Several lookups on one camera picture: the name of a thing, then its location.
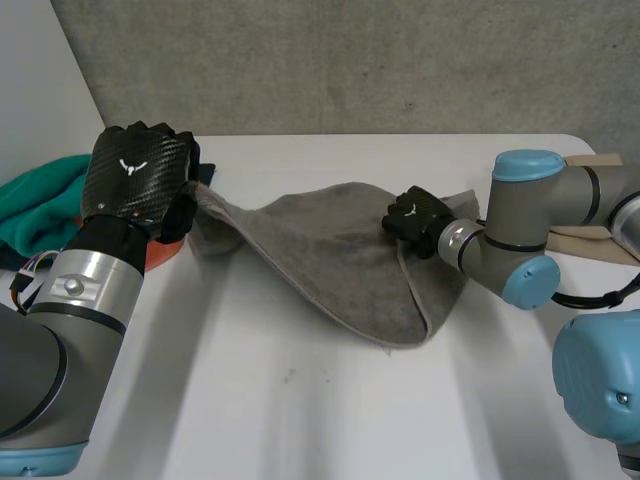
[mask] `orange object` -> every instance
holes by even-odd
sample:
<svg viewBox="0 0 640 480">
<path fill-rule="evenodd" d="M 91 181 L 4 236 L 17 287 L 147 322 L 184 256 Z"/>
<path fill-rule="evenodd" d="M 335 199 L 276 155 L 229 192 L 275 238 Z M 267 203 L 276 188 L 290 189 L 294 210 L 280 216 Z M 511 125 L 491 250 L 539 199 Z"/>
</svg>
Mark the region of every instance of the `orange object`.
<svg viewBox="0 0 640 480">
<path fill-rule="evenodd" d="M 158 242 L 151 242 L 150 244 L 148 244 L 147 261 L 144 266 L 145 271 L 148 272 L 149 270 L 156 268 L 158 265 L 163 264 L 164 262 L 169 260 L 180 251 L 183 243 L 184 239 L 176 243 L 170 243 L 169 245 L 163 245 L 162 243 Z"/>
</svg>

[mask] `gray towel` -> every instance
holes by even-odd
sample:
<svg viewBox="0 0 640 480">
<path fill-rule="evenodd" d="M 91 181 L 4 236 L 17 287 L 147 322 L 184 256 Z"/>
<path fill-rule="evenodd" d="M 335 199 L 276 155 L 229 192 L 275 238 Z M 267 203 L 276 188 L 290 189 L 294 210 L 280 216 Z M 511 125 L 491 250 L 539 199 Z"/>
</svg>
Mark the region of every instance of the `gray towel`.
<svg viewBox="0 0 640 480">
<path fill-rule="evenodd" d="M 466 277 L 435 256 L 421 260 L 390 238 L 380 221 L 395 195 L 363 183 L 285 195 L 258 210 L 195 186 L 194 237 L 209 253 L 242 239 L 329 317 L 374 342 L 419 345 L 444 323 Z M 476 219 L 473 191 L 445 199 Z"/>
</svg>

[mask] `cable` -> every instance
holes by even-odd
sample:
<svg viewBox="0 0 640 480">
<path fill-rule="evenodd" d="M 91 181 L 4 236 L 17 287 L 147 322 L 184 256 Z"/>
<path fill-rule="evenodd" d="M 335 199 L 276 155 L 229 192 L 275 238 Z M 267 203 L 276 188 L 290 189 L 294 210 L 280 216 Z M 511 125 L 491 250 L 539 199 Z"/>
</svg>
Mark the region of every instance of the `cable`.
<svg viewBox="0 0 640 480">
<path fill-rule="evenodd" d="M 27 263 L 16 273 L 13 282 L 11 282 L 11 286 L 9 290 L 11 291 L 11 301 L 16 306 L 18 313 L 22 315 L 26 315 L 28 313 L 29 308 L 33 305 L 33 302 L 40 291 L 42 285 L 40 285 L 30 296 L 29 298 L 22 303 L 20 301 L 20 294 L 26 290 L 26 288 L 33 282 L 36 271 L 40 266 L 40 262 L 50 256 L 56 256 L 60 252 L 58 250 L 47 250 L 46 252 L 41 252 L 33 257 L 31 257 Z"/>
<path fill-rule="evenodd" d="M 35 272 L 38 269 L 38 266 L 40 265 L 40 262 L 42 260 L 44 260 L 45 258 L 54 255 L 57 256 L 60 252 L 58 250 L 47 250 L 46 252 L 42 252 L 37 256 L 37 260 L 35 260 L 32 264 L 32 272 Z"/>
<path fill-rule="evenodd" d="M 36 288 L 33 291 L 33 293 L 31 295 L 29 295 L 29 298 L 27 298 L 24 302 L 22 302 L 22 307 L 26 311 L 29 311 L 29 309 L 31 308 L 31 305 L 33 305 L 33 302 L 35 301 L 36 297 L 38 296 L 38 293 L 40 292 L 40 289 L 42 288 L 42 285 L 44 285 L 44 284 L 41 283 L 40 285 L 38 285 L 38 288 Z"/>
<path fill-rule="evenodd" d="M 21 313 L 22 315 L 27 314 L 27 310 L 20 303 L 20 294 L 15 290 L 11 290 L 11 301 L 18 309 L 18 313 Z"/>
<path fill-rule="evenodd" d="M 596 310 L 613 308 L 620 305 L 625 298 L 640 290 L 640 274 L 636 275 L 624 288 L 605 293 L 601 297 L 577 297 L 556 292 L 551 299 L 558 305 L 577 310 Z"/>
</svg>

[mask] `logo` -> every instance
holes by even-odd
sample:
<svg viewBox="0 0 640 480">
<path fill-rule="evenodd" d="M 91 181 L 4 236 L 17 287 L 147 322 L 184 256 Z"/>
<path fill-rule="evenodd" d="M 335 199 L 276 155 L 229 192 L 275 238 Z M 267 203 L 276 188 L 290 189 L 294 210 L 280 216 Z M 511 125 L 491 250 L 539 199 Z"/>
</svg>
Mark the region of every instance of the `logo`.
<svg viewBox="0 0 640 480">
<path fill-rule="evenodd" d="M 411 209 L 411 211 L 409 213 L 405 213 L 404 216 L 405 217 L 410 217 L 411 215 L 415 215 L 416 214 L 416 204 L 413 204 L 413 208 Z"/>
<path fill-rule="evenodd" d="M 120 159 L 120 165 L 122 165 L 122 168 L 124 168 L 124 171 L 127 172 L 127 175 L 129 177 L 133 175 L 133 172 L 137 172 L 138 170 L 141 170 L 142 168 L 144 168 L 146 164 L 147 162 L 144 162 L 138 165 L 137 167 L 130 167 L 126 163 L 124 163 L 124 160 L 122 158 Z"/>
</svg>

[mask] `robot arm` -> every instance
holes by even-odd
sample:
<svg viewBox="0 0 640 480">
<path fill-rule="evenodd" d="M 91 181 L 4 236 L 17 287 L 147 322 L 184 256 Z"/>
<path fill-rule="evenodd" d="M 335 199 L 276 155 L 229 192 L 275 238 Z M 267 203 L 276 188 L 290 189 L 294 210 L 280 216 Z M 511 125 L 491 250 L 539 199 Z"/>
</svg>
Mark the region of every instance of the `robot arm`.
<svg viewBox="0 0 640 480">
<path fill-rule="evenodd" d="M 98 138 L 82 229 L 28 316 L 0 322 L 0 477 L 75 468 L 142 286 L 147 242 L 191 228 L 196 204 L 184 188 L 198 161 L 193 136 L 166 125 L 111 127 Z"/>
<path fill-rule="evenodd" d="M 414 204 L 426 211 L 406 216 Z M 640 250 L 640 166 L 569 167 L 552 152 L 505 152 L 496 160 L 484 228 L 455 219 L 417 187 L 383 219 L 399 238 L 423 245 L 416 250 L 423 257 L 437 252 L 522 309 L 549 301 L 560 283 L 560 269 L 544 255 L 551 226 L 585 225 L 609 228 L 620 245 Z"/>
<path fill-rule="evenodd" d="M 493 170 L 484 227 L 456 219 L 418 187 L 398 197 L 382 225 L 418 256 L 437 253 L 507 303 L 532 309 L 558 295 L 576 298 L 555 293 L 560 269 L 544 254 L 551 226 L 603 226 L 640 253 L 640 167 L 570 167 L 553 152 L 505 152 Z M 605 295 L 604 306 L 619 305 L 619 293 Z M 569 322 L 553 350 L 565 410 L 585 432 L 615 443 L 633 478 L 640 478 L 639 344 L 640 311 L 601 313 Z"/>
</svg>

